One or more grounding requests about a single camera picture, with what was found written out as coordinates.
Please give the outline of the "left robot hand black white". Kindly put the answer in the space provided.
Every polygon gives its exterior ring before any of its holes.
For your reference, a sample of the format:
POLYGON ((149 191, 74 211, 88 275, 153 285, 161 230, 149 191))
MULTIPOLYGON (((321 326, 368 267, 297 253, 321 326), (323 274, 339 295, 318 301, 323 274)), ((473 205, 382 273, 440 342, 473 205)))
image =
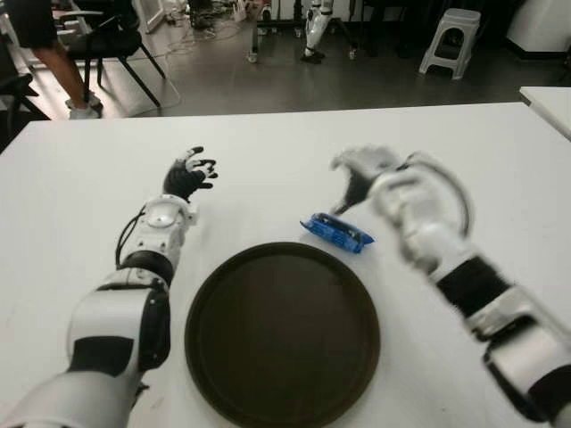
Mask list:
POLYGON ((196 146, 174 160, 162 184, 163 194, 188 201, 197 190, 213 188, 211 181, 219 176, 215 170, 216 161, 196 159, 203 151, 202 146, 196 146))

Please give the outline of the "right robot hand black silver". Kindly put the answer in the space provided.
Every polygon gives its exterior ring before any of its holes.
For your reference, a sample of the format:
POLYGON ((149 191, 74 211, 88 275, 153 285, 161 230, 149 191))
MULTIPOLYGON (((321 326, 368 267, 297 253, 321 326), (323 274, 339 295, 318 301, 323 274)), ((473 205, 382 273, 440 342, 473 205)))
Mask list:
POLYGON ((400 164, 396 155, 385 147, 367 146, 340 152, 331 161, 331 169, 346 170, 348 183, 341 200, 329 214, 341 216, 351 207, 367 200, 368 193, 378 177, 400 164))

